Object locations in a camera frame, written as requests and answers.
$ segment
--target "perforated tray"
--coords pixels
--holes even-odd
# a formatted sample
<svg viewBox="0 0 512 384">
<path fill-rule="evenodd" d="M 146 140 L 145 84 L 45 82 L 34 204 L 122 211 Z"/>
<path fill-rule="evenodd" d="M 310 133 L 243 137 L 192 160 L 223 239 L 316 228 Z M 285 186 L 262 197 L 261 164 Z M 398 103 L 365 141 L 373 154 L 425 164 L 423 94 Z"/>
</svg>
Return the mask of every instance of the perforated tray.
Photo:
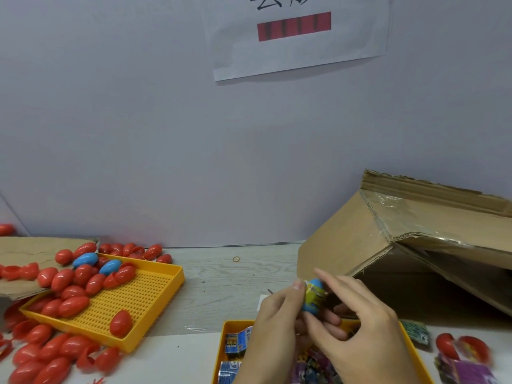
<svg viewBox="0 0 512 384">
<path fill-rule="evenodd" d="M 83 334 L 106 346 L 117 346 L 126 353 L 137 347 L 146 331 L 185 281 L 183 268 L 134 258 L 120 258 L 102 254 L 110 259 L 133 263 L 137 274 L 129 283 L 117 288 L 103 289 L 91 299 L 86 310 L 72 318 L 50 318 L 27 310 L 35 301 L 51 293 L 43 292 L 21 307 L 21 312 L 40 323 L 73 334 Z M 133 326 L 125 338 L 114 337 L 109 330 L 110 321 L 120 310 L 127 310 Z"/>
</svg>

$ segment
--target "plastic egg shell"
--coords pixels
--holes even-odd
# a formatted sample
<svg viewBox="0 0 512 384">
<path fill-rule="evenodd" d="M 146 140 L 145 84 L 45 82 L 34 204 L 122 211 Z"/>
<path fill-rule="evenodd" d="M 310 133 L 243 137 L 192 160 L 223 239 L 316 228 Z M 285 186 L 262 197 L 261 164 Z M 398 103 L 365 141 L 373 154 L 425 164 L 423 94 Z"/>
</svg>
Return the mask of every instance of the plastic egg shell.
<svg viewBox="0 0 512 384">
<path fill-rule="evenodd" d="M 85 253 L 73 262 L 73 267 L 76 268 L 82 264 L 95 265 L 98 262 L 98 255 L 94 252 Z"/>
<path fill-rule="evenodd" d="M 103 267 L 101 267 L 101 269 L 99 270 L 99 273 L 102 273 L 103 275 L 108 276 L 112 272 L 119 271 L 120 266 L 121 266 L 121 260 L 110 260 Z"/>
</svg>

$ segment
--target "yellow plastic tray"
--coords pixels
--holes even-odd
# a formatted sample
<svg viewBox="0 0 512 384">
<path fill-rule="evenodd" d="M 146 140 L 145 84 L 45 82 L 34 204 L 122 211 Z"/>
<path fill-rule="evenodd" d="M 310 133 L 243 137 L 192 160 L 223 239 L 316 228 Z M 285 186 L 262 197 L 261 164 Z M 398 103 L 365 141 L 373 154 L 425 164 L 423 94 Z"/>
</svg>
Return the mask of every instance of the yellow plastic tray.
<svg viewBox="0 0 512 384">
<path fill-rule="evenodd" d="M 30 299 L 20 311 L 40 323 L 52 325 L 55 329 L 83 334 L 102 345 L 117 346 L 125 353 L 130 353 L 137 347 L 146 331 L 185 281 L 183 268 L 135 258 L 121 258 L 107 254 L 101 256 L 133 263 L 137 267 L 137 275 L 130 282 L 117 288 L 101 290 L 91 299 L 86 310 L 72 318 L 50 318 L 27 310 L 30 304 L 51 291 L 43 292 Z M 109 325 L 113 316 L 123 309 L 130 313 L 133 326 L 125 338 L 121 339 L 110 333 Z"/>
<path fill-rule="evenodd" d="M 221 340 L 219 343 L 219 350 L 217 352 L 217 361 L 215 362 L 214 375 L 211 379 L 211 384 L 218 384 L 219 378 L 219 368 L 221 367 L 222 361 L 227 361 L 228 358 L 226 353 L 224 352 L 224 343 L 226 340 L 226 334 L 228 333 L 239 333 L 240 331 L 252 326 L 254 321 L 226 321 L 224 322 L 224 326 L 222 327 Z M 359 321 L 355 321 L 353 319 L 344 319 L 341 325 L 341 328 L 347 332 L 351 329 L 355 328 L 359 325 Z M 403 338 L 406 341 L 407 350 L 411 355 L 411 358 L 414 363 L 414 368 L 416 369 L 416 373 L 420 379 L 421 384 L 434 384 L 432 377 L 430 376 L 428 370 L 423 363 L 423 360 L 419 356 L 416 348 L 414 347 L 412 341 L 409 336 L 407 336 L 406 330 L 403 328 L 402 324 L 400 324 L 400 328 L 402 329 Z"/>
</svg>

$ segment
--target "white wall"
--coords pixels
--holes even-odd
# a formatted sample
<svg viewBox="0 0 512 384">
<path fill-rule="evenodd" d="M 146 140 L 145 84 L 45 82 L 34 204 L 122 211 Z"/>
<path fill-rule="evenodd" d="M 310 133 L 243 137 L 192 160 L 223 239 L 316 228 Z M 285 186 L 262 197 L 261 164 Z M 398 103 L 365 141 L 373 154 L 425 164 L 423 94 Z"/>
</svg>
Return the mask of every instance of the white wall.
<svg viewBox="0 0 512 384">
<path fill-rule="evenodd" d="M 304 239 L 364 167 L 512 197 L 512 0 L 393 0 L 387 55 L 215 84 L 194 0 L 0 0 L 32 234 Z"/>
</svg>

